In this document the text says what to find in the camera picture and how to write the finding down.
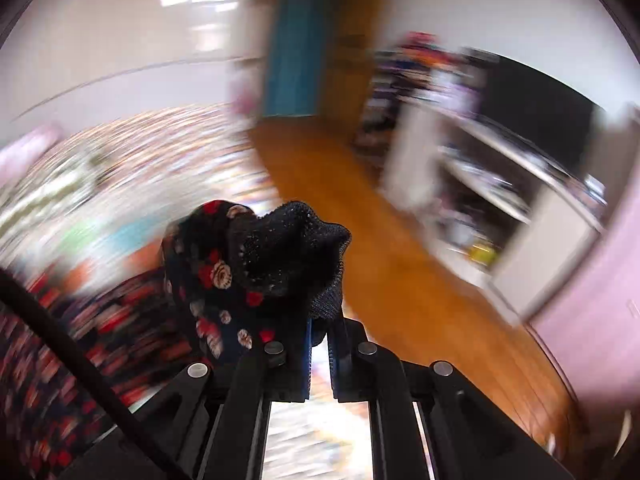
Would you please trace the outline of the teal curtain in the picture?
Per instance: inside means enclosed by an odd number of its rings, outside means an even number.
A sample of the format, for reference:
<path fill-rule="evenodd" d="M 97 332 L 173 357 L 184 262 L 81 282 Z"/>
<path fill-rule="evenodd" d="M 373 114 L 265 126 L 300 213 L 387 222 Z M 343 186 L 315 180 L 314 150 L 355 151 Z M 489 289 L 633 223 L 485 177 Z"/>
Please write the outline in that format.
<path fill-rule="evenodd" d="M 318 113 L 331 0 L 278 0 L 264 99 L 267 117 Z"/>

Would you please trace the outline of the black television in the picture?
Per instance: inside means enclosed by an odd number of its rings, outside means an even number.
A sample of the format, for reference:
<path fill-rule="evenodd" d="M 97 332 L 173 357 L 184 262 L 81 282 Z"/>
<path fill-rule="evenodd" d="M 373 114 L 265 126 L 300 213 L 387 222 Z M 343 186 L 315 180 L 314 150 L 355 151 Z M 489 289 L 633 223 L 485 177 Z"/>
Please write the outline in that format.
<path fill-rule="evenodd" d="M 602 107 L 533 67 L 483 50 L 469 50 L 466 68 L 477 90 L 474 118 L 563 174 L 582 170 Z"/>

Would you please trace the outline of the white quilted patchwork bedspread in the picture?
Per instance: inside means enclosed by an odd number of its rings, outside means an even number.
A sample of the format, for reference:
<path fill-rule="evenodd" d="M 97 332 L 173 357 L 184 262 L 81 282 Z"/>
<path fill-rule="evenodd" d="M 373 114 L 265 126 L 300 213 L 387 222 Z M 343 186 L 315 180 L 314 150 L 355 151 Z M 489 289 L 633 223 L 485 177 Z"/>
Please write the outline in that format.
<path fill-rule="evenodd" d="M 55 144 L 1 191 L 1 266 L 23 284 L 50 271 L 73 294 L 153 266 L 167 227 L 210 200 L 265 214 L 280 202 L 224 104 L 152 110 Z"/>

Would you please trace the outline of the pink floral comforter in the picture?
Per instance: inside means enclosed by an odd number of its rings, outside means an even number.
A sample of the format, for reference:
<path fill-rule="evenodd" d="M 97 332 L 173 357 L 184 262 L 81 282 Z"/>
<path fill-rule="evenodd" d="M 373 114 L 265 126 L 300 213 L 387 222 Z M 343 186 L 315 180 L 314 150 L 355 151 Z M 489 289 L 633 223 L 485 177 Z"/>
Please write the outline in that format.
<path fill-rule="evenodd" d="M 62 137 L 62 130 L 58 126 L 44 125 L 2 148 L 0 184 L 5 186 L 23 177 L 30 166 Z"/>

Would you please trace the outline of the white tv cabinet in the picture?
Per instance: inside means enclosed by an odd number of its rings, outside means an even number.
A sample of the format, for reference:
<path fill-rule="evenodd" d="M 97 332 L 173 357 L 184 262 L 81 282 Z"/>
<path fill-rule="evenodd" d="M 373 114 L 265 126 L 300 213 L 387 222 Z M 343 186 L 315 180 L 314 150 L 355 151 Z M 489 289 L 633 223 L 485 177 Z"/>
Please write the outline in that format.
<path fill-rule="evenodd" d="M 381 192 L 423 246 L 515 325 L 570 278 L 603 232 L 568 182 L 495 131 L 406 99 Z"/>

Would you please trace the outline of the cluttered storage shelf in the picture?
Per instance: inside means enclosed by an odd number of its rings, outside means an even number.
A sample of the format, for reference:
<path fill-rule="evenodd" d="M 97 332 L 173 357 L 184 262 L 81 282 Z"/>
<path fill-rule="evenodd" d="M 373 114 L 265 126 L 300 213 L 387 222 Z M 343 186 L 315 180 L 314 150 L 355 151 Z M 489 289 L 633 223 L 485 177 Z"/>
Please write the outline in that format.
<path fill-rule="evenodd" d="M 368 96 L 352 145 L 362 157 L 383 159 L 402 108 L 411 100 L 448 107 L 464 86 L 468 57 L 442 47 L 436 36 L 408 32 L 374 55 Z"/>

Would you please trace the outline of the black floral skirt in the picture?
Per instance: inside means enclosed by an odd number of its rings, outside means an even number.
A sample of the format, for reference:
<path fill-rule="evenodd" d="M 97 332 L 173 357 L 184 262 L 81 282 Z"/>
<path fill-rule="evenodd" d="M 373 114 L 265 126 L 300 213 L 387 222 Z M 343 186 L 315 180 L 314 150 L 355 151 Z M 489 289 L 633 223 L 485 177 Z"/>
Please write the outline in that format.
<path fill-rule="evenodd" d="M 35 479 L 54 479 L 112 420 L 23 321 L 43 307 L 125 405 L 196 359 L 222 367 L 258 344 L 319 333 L 342 310 L 349 230 L 302 202 L 258 216 L 212 200 L 171 223 L 162 261 L 96 296 L 50 274 L 1 299 L 1 429 Z"/>

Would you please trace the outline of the wooden door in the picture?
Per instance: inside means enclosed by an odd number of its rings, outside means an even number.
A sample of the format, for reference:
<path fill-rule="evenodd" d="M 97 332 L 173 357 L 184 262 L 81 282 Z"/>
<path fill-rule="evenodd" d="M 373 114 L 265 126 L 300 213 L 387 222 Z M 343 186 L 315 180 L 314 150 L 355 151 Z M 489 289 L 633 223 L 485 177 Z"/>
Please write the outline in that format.
<path fill-rule="evenodd" d="M 373 70 L 385 0 L 334 0 L 320 116 L 342 133 L 357 130 Z"/>

